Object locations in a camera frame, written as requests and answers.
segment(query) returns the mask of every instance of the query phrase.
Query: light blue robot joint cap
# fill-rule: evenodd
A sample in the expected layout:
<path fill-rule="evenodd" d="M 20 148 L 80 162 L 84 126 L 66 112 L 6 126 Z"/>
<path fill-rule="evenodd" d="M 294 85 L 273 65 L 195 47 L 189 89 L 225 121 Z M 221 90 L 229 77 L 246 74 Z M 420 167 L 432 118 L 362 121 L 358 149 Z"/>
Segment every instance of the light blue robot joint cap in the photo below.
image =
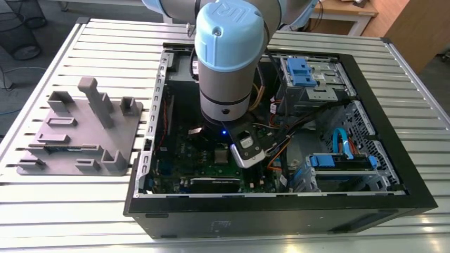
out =
<path fill-rule="evenodd" d="M 219 72 L 245 68 L 261 56 L 265 35 L 262 14 L 251 3 L 209 3 L 197 18 L 195 50 L 201 62 Z"/>
<path fill-rule="evenodd" d="M 169 16 L 162 6 L 162 0 L 142 0 L 142 2 L 148 9 Z"/>

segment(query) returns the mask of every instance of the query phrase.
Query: metal table surface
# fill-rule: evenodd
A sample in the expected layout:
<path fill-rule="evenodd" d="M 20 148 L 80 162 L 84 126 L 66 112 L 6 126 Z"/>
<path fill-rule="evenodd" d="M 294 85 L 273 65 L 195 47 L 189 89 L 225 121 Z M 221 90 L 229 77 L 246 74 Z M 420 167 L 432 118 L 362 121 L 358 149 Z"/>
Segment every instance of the metal table surface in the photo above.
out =
<path fill-rule="evenodd" d="M 83 98 L 82 76 L 111 99 L 146 111 L 142 147 L 164 42 L 187 42 L 185 25 L 91 20 L 76 24 L 0 144 L 0 250 L 76 252 L 450 252 L 450 121 L 396 48 L 377 38 L 278 32 L 270 48 L 353 54 L 440 207 L 355 235 L 152 240 L 123 216 L 124 177 L 20 176 L 15 164 L 48 113 L 52 91 Z"/>

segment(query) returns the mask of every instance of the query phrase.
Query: blue cable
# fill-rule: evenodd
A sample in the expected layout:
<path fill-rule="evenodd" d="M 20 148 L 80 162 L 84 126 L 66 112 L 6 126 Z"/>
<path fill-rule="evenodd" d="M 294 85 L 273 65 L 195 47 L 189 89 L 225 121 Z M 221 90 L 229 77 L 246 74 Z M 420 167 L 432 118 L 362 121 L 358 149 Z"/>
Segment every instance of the blue cable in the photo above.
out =
<path fill-rule="evenodd" d="M 15 113 L 15 112 L 19 112 L 20 110 L 22 110 L 22 108 L 18 109 L 18 110 L 15 110 L 15 111 L 12 111 L 12 112 L 2 112 L 2 113 L 0 113 L 0 116 L 12 114 L 12 113 Z"/>
<path fill-rule="evenodd" d="M 333 133 L 333 153 L 339 153 L 339 145 L 338 145 L 339 135 L 342 137 L 343 153 L 347 155 L 349 160 L 353 160 L 354 157 L 350 150 L 349 137 L 346 130 L 343 128 L 337 128 L 335 132 Z"/>

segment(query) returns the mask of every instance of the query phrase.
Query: wooden desk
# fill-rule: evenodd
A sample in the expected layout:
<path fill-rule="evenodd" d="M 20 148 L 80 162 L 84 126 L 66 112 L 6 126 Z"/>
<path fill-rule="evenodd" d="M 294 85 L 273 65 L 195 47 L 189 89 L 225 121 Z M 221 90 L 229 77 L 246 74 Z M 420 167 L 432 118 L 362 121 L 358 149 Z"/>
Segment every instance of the wooden desk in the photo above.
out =
<path fill-rule="evenodd" d="M 367 2 L 365 8 L 359 8 L 353 5 L 354 2 L 342 2 L 341 0 L 326 0 L 323 4 L 323 20 L 335 21 L 351 21 L 354 22 L 349 35 L 361 36 L 363 33 L 369 21 L 373 17 L 377 17 L 378 11 L 373 4 Z M 318 18 L 321 12 L 321 5 L 318 4 L 311 18 Z M 342 22 L 345 26 L 341 30 L 349 30 L 349 26 Z M 341 26 L 339 22 L 327 22 L 326 26 Z M 313 32 L 326 33 L 326 29 L 321 29 Z"/>

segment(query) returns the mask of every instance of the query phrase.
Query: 3d printed holder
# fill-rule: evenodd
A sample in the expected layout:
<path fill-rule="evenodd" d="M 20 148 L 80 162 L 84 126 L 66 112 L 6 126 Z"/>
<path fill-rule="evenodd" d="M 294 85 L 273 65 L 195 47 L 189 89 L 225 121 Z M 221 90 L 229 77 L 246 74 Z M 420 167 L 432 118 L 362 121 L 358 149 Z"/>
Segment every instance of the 3d printed holder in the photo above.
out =
<path fill-rule="evenodd" d="M 78 85 L 87 100 L 55 91 L 51 112 L 18 163 L 31 175 L 123 176 L 135 142 L 143 105 L 134 98 L 111 101 L 99 93 L 95 78 Z"/>

